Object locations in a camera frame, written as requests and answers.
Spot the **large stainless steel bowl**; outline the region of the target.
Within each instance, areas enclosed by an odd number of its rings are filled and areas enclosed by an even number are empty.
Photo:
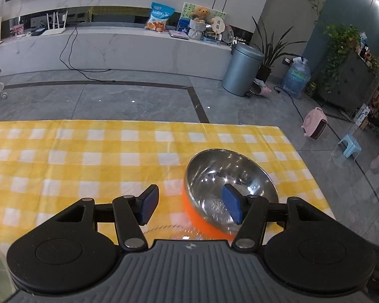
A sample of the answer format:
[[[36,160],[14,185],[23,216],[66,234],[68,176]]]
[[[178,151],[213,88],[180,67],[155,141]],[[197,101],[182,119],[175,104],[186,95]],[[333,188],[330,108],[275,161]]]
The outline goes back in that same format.
[[[253,160],[223,148],[200,151],[190,159],[183,185],[198,215],[226,234],[235,236],[239,229],[222,201],[222,188],[227,184],[244,196],[279,202],[271,178]]]

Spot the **orange steel-lined bowl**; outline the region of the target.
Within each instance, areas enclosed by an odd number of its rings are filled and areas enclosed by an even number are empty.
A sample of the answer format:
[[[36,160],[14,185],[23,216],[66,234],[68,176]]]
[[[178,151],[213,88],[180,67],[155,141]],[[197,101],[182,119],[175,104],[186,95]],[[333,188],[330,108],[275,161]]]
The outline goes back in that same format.
[[[225,239],[227,241],[232,241],[234,239],[234,235],[226,234],[222,232],[221,230],[217,229],[213,225],[211,225],[208,221],[204,220],[198,213],[196,212],[195,208],[192,206],[189,196],[186,192],[186,188],[183,185],[182,187],[182,201],[183,201],[183,208],[189,217],[189,220],[191,221],[192,225],[196,230],[198,230],[200,233],[202,233],[204,236],[210,238],[210,239]]]

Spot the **clear glass patterned plate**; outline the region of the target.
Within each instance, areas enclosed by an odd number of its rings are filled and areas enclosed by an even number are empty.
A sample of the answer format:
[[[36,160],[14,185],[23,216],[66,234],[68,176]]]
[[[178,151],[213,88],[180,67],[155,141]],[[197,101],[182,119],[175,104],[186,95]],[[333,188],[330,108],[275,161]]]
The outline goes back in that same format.
[[[207,236],[198,232],[196,229],[186,229],[179,225],[157,226],[145,231],[144,236],[149,246],[153,245],[153,242],[156,239],[189,241],[209,240]]]

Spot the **yellow white checkered tablecloth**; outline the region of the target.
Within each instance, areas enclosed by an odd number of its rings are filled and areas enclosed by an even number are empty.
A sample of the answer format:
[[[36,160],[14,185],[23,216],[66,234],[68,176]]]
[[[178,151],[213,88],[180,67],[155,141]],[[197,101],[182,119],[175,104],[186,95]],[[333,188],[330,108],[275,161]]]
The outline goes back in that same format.
[[[158,185],[148,228],[190,229],[200,220],[183,199],[190,159],[225,148],[256,161],[279,200],[298,196],[330,213],[312,174],[278,127],[113,120],[0,122],[0,251],[77,200],[110,203]]]

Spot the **pink space heater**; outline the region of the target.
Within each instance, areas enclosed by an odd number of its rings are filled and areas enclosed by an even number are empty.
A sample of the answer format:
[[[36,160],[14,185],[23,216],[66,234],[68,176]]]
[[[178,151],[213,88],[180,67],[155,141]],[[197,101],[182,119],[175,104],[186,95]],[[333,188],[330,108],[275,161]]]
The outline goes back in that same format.
[[[327,126],[327,117],[320,107],[312,109],[305,117],[301,128],[304,136],[317,140]]]

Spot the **light blue plastic stool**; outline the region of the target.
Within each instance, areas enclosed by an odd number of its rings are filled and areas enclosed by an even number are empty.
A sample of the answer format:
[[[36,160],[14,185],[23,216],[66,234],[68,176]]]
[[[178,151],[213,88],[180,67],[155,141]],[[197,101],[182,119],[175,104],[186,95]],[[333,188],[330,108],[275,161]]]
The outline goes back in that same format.
[[[343,151],[343,156],[348,159],[349,157],[355,155],[354,160],[357,159],[360,152],[362,152],[362,147],[358,141],[349,133],[347,133],[339,142],[338,145],[344,144],[345,150]]]

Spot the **blue water jug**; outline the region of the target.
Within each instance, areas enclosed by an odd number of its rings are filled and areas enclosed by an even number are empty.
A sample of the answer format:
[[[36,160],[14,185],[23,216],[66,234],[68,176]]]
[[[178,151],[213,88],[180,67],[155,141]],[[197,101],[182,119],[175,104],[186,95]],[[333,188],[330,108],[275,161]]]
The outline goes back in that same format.
[[[281,85],[290,96],[300,98],[310,78],[308,59],[301,56],[295,57]]]

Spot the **grey metal trash bin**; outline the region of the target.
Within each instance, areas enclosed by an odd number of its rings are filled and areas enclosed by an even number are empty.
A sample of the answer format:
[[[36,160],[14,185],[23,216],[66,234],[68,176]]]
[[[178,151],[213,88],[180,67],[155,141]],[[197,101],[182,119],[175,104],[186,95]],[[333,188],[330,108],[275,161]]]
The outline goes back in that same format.
[[[231,55],[222,87],[236,96],[245,96],[264,60],[264,54],[258,48],[239,42],[231,49]]]

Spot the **green potted floor plant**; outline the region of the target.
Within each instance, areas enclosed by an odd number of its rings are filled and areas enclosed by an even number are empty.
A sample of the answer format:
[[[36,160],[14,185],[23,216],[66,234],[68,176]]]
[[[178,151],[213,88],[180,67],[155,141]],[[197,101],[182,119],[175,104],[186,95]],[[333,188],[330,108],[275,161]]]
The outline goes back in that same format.
[[[306,40],[297,40],[297,41],[286,41],[287,35],[294,28],[291,26],[288,28],[277,40],[275,39],[275,32],[271,33],[271,36],[268,37],[268,32],[266,30],[265,24],[262,21],[261,25],[257,23],[253,17],[253,22],[260,39],[260,44],[253,43],[254,46],[264,55],[263,61],[260,64],[260,67],[256,74],[256,79],[266,82],[272,72],[273,64],[276,60],[282,57],[298,57],[295,53],[288,53],[285,49],[288,46],[295,44],[306,43]]]

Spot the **white wifi router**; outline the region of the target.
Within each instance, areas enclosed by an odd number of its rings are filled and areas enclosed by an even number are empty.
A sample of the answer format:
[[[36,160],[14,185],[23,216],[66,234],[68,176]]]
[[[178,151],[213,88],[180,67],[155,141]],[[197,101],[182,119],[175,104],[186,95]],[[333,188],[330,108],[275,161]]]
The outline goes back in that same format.
[[[52,20],[49,19],[47,14],[47,28],[43,31],[43,36],[51,36],[62,34],[65,31],[67,22],[68,11],[63,14],[53,12]]]

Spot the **blue snack bag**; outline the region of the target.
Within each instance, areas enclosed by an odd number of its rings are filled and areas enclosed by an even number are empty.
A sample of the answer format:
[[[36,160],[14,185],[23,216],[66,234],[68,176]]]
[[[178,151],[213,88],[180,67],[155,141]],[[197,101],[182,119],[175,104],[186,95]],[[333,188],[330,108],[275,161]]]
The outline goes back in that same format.
[[[174,14],[175,9],[164,4],[152,2],[150,16],[145,24],[145,29],[154,32],[163,32],[168,19]]]

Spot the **brown teddy bear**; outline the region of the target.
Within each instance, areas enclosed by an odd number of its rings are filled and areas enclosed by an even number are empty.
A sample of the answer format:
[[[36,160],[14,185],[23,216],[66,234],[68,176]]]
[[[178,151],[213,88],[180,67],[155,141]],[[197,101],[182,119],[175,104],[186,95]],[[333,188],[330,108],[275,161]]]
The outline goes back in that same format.
[[[194,11],[190,13],[191,20],[198,23],[209,23],[210,10],[203,6],[196,6]]]

